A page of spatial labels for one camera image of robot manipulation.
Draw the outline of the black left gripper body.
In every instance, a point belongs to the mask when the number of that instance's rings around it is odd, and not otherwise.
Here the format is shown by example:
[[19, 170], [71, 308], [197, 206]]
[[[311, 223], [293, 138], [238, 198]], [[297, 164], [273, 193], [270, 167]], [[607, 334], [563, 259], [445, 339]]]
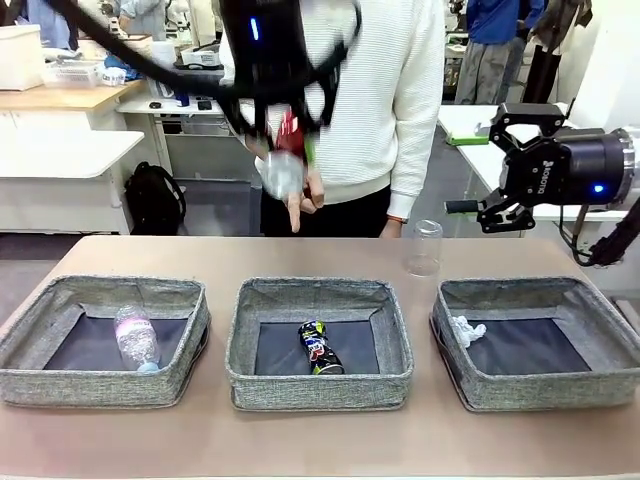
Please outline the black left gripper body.
[[281, 87], [309, 70], [300, 3], [297, 1], [221, 1], [229, 54], [222, 85], [255, 91]]

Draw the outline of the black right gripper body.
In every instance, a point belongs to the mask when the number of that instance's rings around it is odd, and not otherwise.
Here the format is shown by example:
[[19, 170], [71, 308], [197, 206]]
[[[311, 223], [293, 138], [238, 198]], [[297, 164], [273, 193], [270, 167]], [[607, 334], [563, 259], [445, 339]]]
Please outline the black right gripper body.
[[506, 150], [499, 193], [522, 206], [617, 205], [626, 199], [619, 132], [562, 129]]

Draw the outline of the person's right hand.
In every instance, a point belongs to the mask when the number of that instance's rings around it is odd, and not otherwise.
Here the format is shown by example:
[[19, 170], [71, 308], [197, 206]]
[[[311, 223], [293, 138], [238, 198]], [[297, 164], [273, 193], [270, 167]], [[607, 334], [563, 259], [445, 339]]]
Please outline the person's right hand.
[[289, 232], [301, 228], [301, 214], [313, 214], [324, 206], [325, 190], [320, 174], [293, 153], [284, 150], [257, 157], [256, 170], [263, 190], [287, 212]]

